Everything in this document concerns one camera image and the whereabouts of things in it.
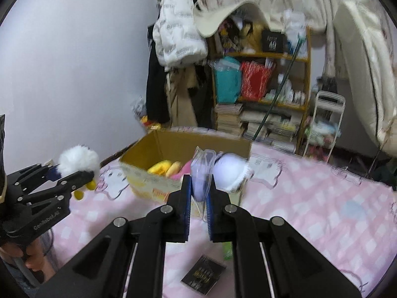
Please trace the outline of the person's left hand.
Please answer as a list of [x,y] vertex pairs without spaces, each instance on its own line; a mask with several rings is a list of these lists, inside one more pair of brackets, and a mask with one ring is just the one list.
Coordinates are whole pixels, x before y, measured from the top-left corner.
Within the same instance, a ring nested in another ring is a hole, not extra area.
[[3,257],[22,258],[24,254],[28,257],[25,265],[33,271],[49,271],[53,270],[48,259],[44,256],[42,242],[40,239],[35,239],[29,244],[26,249],[22,250],[20,246],[14,243],[6,243],[1,246],[1,254]]

